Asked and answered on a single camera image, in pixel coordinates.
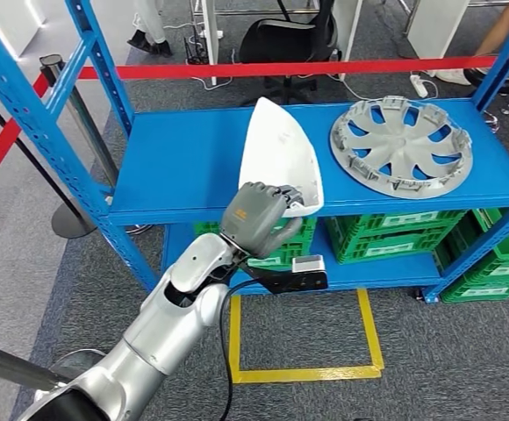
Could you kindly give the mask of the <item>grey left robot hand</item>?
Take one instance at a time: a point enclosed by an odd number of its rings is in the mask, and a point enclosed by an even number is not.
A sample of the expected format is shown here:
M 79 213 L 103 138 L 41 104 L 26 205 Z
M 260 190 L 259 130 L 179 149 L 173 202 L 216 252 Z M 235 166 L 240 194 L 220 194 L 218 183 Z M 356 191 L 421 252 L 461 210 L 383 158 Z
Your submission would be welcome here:
M 224 211 L 220 232 L 246 254 L 267 258 L 301 229 L 301 217 L 291 218 L 278 231 L 273 228 L 291 205 L 304 203 L 302 194 L 290 185 L 246 182 Z

